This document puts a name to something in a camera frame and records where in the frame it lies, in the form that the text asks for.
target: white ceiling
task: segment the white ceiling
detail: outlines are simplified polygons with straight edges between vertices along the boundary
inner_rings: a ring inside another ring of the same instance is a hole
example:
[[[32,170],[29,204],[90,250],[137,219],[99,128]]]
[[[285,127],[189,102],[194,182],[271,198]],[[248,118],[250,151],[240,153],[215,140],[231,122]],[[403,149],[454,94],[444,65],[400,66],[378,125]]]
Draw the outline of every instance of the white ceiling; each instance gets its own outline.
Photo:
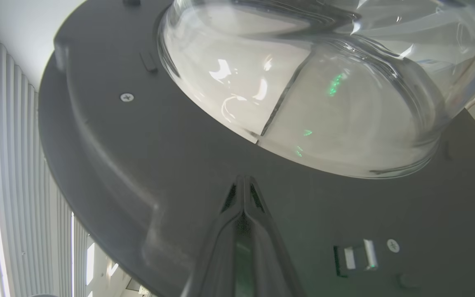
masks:
[[[0,0],[0,42],[36,89],[58,28],[84,1]]]

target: vertical blind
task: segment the vertical blind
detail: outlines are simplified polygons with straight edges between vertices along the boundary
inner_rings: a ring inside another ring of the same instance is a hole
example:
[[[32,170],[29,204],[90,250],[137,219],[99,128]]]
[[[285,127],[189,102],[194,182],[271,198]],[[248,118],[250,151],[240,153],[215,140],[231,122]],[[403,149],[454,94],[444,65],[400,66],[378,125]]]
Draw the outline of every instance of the vertical blind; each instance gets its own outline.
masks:
[[[37,90],[0,43],[0,229],[10,297],[71,297],[71,210],[47,168],[37,109]]]
[[[74,219],[74,297],[85,295],[85,268],[87,263],[87,231]]]

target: clear plastic cover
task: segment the clear plastic cover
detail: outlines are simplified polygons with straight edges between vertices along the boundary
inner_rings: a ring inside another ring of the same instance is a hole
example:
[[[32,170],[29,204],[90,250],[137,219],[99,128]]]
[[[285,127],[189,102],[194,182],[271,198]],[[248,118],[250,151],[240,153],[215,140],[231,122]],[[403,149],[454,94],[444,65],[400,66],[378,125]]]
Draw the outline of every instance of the clear plastic cover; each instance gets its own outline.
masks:
[[[422,167],[475,94],[475,6],[176,0],[160,56],[200,108],[294,162],[353,177]]]

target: screw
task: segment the screw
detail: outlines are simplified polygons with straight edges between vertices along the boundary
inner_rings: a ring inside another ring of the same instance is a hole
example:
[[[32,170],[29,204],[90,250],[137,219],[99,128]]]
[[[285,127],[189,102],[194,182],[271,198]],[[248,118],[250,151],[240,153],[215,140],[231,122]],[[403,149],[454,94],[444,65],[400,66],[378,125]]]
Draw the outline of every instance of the screw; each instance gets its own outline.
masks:
[[[388,248],[392,251],[392,252],[399,252],[401,250],[401,247],[399,246],[399,244],[397,243],[397,241],[395,241],[394,239],[388,239]]]
[[[135,96],[133,96],[133,94],[130,94],[130,93],[124,93],[124,94],[121,94],[120,99],[124,102],[131,102],[135,99]]]

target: wall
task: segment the wall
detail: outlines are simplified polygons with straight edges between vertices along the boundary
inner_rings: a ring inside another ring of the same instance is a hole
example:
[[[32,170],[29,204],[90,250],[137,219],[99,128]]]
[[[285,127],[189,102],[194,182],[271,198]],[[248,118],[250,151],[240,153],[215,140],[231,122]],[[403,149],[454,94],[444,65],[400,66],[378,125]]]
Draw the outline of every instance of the wall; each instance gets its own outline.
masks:
[[[133,290],[124,290],[122,292],[121,297],[142,297],[142,295],[139,295],[137,291]]]
[[[36,88],[62,22],[84,0],[0,0],[0,39]]]
[[[87,246],[89,247],[94,240],[88,236]],[[130,281],[127,275],[120,267],[109,276],[108,271],[115,265],[115,262],[105,254],[105,252],[95,244],[94,247],[94,276],[93,280],[85,289],[85,297],[93,291],[94,297],[120,297]]]

